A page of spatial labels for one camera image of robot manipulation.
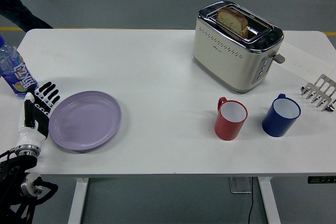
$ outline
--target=tabletop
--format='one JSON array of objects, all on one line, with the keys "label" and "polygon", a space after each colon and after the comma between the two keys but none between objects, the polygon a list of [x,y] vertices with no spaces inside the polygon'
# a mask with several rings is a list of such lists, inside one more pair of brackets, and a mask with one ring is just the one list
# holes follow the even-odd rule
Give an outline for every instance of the tabletop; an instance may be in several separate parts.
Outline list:
[{"label": "tabletop", "polygon": [[[117,133],[85,153],[43,142],[33,171],[76,177],[143,174],[235,176],[336,175],[336,113],[321,112],[301,96],[307,81],[273,64],[266,79],[236,94],[193,58],[194,30],[35,29],[18,51],[34,78],[57,85],[61,101],[87,90],[113,96],[122,119]],[[290,44],[336,66],[336,51],[317,31],[285,31]],[[285,93],[302,109],[283,137],[261,122]],[[237,100],[248,118],[232,141],[217,137],[220,97]],[[1,153],[15,146],[23,101],[0,79]]]}]

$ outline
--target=paper sheet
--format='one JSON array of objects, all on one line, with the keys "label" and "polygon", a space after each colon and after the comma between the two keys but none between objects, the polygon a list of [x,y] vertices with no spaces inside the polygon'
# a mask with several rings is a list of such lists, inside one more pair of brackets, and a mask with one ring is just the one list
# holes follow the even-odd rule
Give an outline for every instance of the paper sheet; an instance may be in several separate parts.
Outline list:
[{"label": "paper sheet", "polygon": [[282,64],[274,62],[276,65],[312,84],[314,84],[323,73],[332,78],[332,76],[329,75],[335,70],[335,66],[285,41],[282,42],[278,53],[284,56],[286,60]]}]

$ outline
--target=toaster vent holes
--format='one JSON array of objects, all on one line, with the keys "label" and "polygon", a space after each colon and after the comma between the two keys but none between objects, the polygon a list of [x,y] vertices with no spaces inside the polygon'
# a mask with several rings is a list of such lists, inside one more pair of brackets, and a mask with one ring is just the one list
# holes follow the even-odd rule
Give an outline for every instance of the toaster vent holes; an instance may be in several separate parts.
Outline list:
[{"label": "toaster vent holes", "polygon": [[207,31],[205,31],[204,29],[200,28],[199,30],[206,37],[208,37],[209,39],[211,39],[212,41],[214,41],[215,43],[217,43],[219,46],[223,47],[225,50],[227,50],[228,52],[230,52],[234,56],[239,57],[240,59],[243,58],[243,56],[241,54],[235,52],[230,47],[228,47],[227,45],[225,45],[223,42],[220,42],[218,39],[216,39],[214,36],[212,36],[210,33],[208,33]]}]

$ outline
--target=floor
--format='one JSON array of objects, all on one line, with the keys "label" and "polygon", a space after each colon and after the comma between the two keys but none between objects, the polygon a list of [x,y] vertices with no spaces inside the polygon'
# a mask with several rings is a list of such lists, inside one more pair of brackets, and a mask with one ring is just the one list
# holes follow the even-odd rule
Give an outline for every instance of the floor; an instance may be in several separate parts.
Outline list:
[{"label": "floor", "polygon": [[[195,29],[197,12],[221,0],[21,1],[55,28]],[[336,47],[335,0],[228,1],[282,30],[326,32]],[[0,34],[14,46],[25,36],[3,17]],[[67,223],[75,180],[52,176],[44,180],[58,184],[59,190],[37,207],[33,223]],[[305,176],[274,177],[272,187],[281,223],[334,223],[336,184],[307,184]],[[256,178],[253,196],[250,223],[267,223]],[[248,223],[251,203],[251,194],[230,193],[227,178],[96,178],[89,182],[82,223]]]}]

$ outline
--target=red mug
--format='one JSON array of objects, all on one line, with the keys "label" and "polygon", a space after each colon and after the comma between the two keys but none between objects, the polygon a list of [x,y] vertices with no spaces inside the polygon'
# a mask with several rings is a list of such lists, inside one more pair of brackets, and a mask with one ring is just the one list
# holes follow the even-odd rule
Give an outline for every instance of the red mug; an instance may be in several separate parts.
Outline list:
[{"label": "red mug", "polygon": [[221,97],[218,101],[215,132],[223,140],[235,139],[246,118],[247,109],[240,102]]}]

